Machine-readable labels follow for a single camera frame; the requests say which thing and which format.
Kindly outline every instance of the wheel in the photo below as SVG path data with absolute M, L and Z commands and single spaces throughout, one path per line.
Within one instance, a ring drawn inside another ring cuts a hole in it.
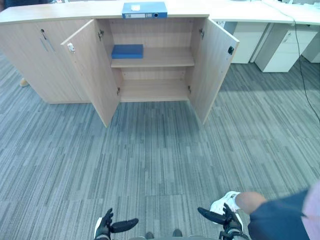
M 172 237 L 182 237 L 182 232 L 180 231 L 180 229 L 176 229 L 173 231 L 172 233 Z
M 149 240 L 149 239 L 154 239 L 154 238 L 155 238 L 154 234 L 153 234 L 152 232 L 150 232 L 150 231 L 148 231 L 148 232 L 145 234 L 144 237 L 145 237 L 147 240 Z

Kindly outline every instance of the floor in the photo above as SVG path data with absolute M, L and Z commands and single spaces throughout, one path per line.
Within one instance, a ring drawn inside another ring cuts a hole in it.
M 320 113 L 320 64 L 302 65 Z M 19 87 L 0 55 L 0 239 L 93 239 L 110 207 L 114 222 L 139 218 L 118 240 L 175 228 L 218 239 L 222 227 L 197 207 L 229 190 L 274 199 L 320 179 L 320 125 L 298 67 L 233 64 L 205 125 L 188 102 L 147 102 L 121 103 L 104 128 L 91 104 L 49 105 Z

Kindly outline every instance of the cabinet door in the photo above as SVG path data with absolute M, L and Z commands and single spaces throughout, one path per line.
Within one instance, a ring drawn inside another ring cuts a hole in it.
M 69 31 L 73 29 L 71 33 L 76 31 L 83 25 L 77 27 L 77 24 L 82 21 L 64 20 L 0 25 L 1 51 L 22 73 L 31 87 L 48 103 L 89 102 L 87 96 L 81 94 L 83 91 L 77 88 L 77 82 L 69 74 L 66 65 L 62 64 L 58 58 L 61 41 L 58 45 L 54 41 L 54 36 L 67 34 L 66 29 Z M 57 29 L 56 34 L 52 32 L 50 34 L 50 31 L 47 31 L 53 26 Z
M 92 19 L 61 43 L 67 61 L 78 72 L 78 81 L 99 114 L 103 124 L 108 125 L 120 97 L 110 67 L 103 41 L 98 36 L 99 28 Z
M 191 51 L 194 68 L 186 73 L 190 102 L 200 121 L 208 118 L 239 41 L 214 21 L 195 20 Z

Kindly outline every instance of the blue folder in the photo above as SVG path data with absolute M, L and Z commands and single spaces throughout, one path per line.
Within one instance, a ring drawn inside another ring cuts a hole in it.
M 166 18 L 168 11 L 163 1 L 125 2 L 122 9 L 124 19 Z
M 143 44 L 116 44 L 111 56 L 113 59 L 142 59 L 144 57 Z

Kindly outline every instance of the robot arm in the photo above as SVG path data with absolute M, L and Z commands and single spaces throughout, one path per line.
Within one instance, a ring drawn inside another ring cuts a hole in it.
M 199 213 L 211 222 L 215 222 L 223 226 L 219 239 L 221 240 L 249 240 L 248 236 L 242 231 L 242 224 L 237 215 L 231 211 L 227 204 L 224 204 L 224 214 L 220 215 L 215 212 L 198 207 Z

